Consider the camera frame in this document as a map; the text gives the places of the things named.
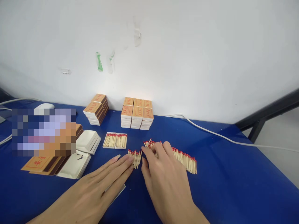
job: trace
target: empty matchbox tray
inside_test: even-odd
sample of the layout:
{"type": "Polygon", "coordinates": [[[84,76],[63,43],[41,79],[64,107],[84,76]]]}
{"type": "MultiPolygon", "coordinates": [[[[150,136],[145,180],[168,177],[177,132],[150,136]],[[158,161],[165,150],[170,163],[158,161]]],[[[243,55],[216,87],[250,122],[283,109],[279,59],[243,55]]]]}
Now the empty matchbox tray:
{"type": "Polygon", "coordinates": [[[117,135],[117,133],[116,133],[116,132],[107,132],[107,133],[106,133],[105,140],[104,140],[104,143],[103,143],[103,148],[113,148],[113,149],[114,149],[114,147],[115,147],[115,144],[116,144],[116,139],[117,139],[117,138],[115,138],[115,141],[114,141],[114,144],[113,144],[113,146],[111,146],[111,147],[104,147],[104,144],[105,144],[105,141],[106,141],[106,138],[107,138],[107,135],[108,135],[108,134],[116,134],[116,135],[117,135]]]}
{"type": "Polygon", "coordinates": [[[124,134],[124,135],[127,136],[127,137],[126,137],[126,142],[125,142],[125,147],[124,147],[124,148],[122,148],[122,147],[116,147],[116,142],[115,142],[115,149],[126,149],[126,147],[127,147],[128,134],[125,134],[125,133],[118,133],[117,136],[118,136],[118,135],[121,135],[121,134],[124,134]]]}

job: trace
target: white cable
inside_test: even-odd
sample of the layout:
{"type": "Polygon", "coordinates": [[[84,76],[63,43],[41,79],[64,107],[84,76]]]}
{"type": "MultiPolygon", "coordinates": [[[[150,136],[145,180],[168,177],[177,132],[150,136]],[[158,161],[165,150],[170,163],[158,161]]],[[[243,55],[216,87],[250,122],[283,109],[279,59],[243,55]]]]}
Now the white cable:
{"type": "MultiPolygon", "coordinates": [[[[0,108],[0,110],[2,110],[2,109],[4,109],[4,110],[11,110],[12,111],[12,109],[9,109],[9,108],[0,108]]],[[[0,142],[0,145],[4,144],[5,142],[8,142],[11,139],[12,139],[12,134],[10,136],[8,136],[6,139],[2,140],[0,142]]]]}
{"type": "MultiPolygon", "coordinates": [[[[19,101],[19,100],[35,100],[35,101],[41,101],[41,100],[38,100],[38,99],[35,99],[35,98],[19,98],[19,99],[14,99],[14,100],[8,100],[8,101],[4,101],[2,103],[0,103],[0,105],[3,105],[3,104],[6,104],[6,103],[11,103],[11,102],[14,102],[14,101],[19,101]]],[[[4,109],[4,110],[12,110],[12,109],[9,109],[9,108],[0,108],[1,109],[4,109]]],[[[10,136],[8,136],[6,139],[2,140],[0,142],[0,145],[4,144],[5,142],[8,142],[9,140],[12,139],[12,134],[10,136]]]]}
{"type": "Polygon", "coordinates": [[[5,102],[2,102],[2,103],[0,103],[0,105],[6,104],[6,103],[11,103],[11,102],[18,101],[18,100],[35,100],[35,101],[42,101],[42,100],[38,100],[38,99],[35,99],[35,98],[19,98],[19,99],[8,100],[8,101],[5,101],[5,102]]]}
{"type": "Polygon", "coordinates": [[[227,138],[227,137],[225,137],[225,136],[223,136],[223,135],[217,134],[217,133],[215,133],[215,132],[209,131],[208,129],[205,129],[205,128],[202,128],[202,127],[196,125],[195,123],[193,123],[192,121],[190,121],[190,120],[189,120],[185,115],[183,115],[183,114],[168,115],[168,116],[165,116],[165,117],[176,117],[176,116],[183,116],[184,118],[187,119],[187,121],[189,121],[189,122],[190,122],[191,124],[193,124],[195,127],[198,127],[198,128],[200,128],[200,129],[202,129],[202,130],[204,130],[204,131],[206,131],[206,132],[209,132],[209,133],[211,133],[211,134],[217,135],[217,136],[219,136],[219,137],[221,137],[221,138],[224,138],[224,139],[226,139],[226,140],[228,140],[228,141],[230,141],[230,142],[232,142],[232,143],[238,144],[238,145],[253,146],[253,147],[264,147],[264,148],[275,148],[275,149],[288,150],[288,151],[292,151],[292,152],[299,152],[299,151],[294,150],[294,149],[288,149],[288,148],[282,148],[282,147],[264,146],[264,145],[255,145],[255,144],[247,144],[247,143],[235,142],[235,141],[230,140],[229,138],[227,138]]]}

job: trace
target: blue tabletop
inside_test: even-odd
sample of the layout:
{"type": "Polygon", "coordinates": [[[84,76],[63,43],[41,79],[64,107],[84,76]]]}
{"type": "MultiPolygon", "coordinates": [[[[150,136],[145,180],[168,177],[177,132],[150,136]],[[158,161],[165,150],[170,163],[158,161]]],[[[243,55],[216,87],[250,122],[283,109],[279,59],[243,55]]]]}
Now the blue tabletop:
{"type": "MultiPolygon", "coordinates": [[[[35,108],[42,102],[13,102],[8,108],[35,108]]],[[[84,107],[76,108],[77,123],[95,130],[127,133],[127,150],[140,150],[143,141],[169,141],[195,157],[197,175],[188,173],[192,198],[211,224],[299,223],[299,190],[255,147],[230,143],[192,126],[184,119],[155,116],[149,131],[121,128],[120,111],[110,110],[101,126],[90,125],[84,107]]],[[[250,143],[235,125],[193,121],[235,141],[250,143]]],[[[0,124],[0,141],[12,132],[11,122],[0,124]]],[[[127,150],[103,149],[91,157],[84,175],[127,150]]],[[[29,174],[20,169],[29,157],[13,157],[11,141],[0,146],[0,223],[25,223],[46,210],[77,180],[29,174]]],[[[100,223],[161,223],[141,172],[134,170],[126,188],[112,203],[100,223]]]]}

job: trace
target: pile of matches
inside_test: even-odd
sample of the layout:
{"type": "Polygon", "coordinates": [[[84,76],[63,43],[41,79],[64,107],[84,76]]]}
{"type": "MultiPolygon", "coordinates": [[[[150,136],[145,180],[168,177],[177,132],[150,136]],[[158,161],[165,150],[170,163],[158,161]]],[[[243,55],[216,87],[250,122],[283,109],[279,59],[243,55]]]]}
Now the pile of matches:
{"type": "Polygon", "coordinates": [[[116,134],[107,134],[103,147],[114,147],[116,140],[116,134]]]}
{"type": "Polygon", "coordinates": [[[134,167],[134,169],[138,169],[138,166],[139,166],[140,160],[141,160],[142,151],[140,150],[139,152],[136,152],[136,150],[135,150],[133,152],[131,150],[128,150],[128,154],[130,156],[135,157],[134,162],[133,162],[133,167],[134,167]]]}
{"type": "Polygon", "coordinates": [[[117,140],[115,147],[117,148],[125,148],[127,145],[127,136],[126,134],[117,134],[117,140]]]}
{"type": "MultiPolygon", "coordinates": [[[[151,148],[156,142],[150,139],[149,141],[143,142],[145,147],[151,148]]],[[[185,167],[186,170],[192,174],[197,174],[197,161],[194,157],[189,156],[182,151],[179,151],[177,148],[172,147],[173,154],[177,160],[179,160],[185,167]]]]}

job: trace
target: computer mouse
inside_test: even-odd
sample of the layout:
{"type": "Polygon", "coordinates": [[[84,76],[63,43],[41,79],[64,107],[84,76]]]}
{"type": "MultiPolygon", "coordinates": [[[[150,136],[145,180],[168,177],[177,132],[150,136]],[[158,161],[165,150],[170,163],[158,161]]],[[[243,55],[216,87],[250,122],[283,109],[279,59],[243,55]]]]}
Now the computer mouse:
{"type": "Polygon", "coordinates": [[[36,109],[54,109],[54,108],[55,106],[53,104],[47,104],[47,103],[41,104],[36,107],[36,109]]]}

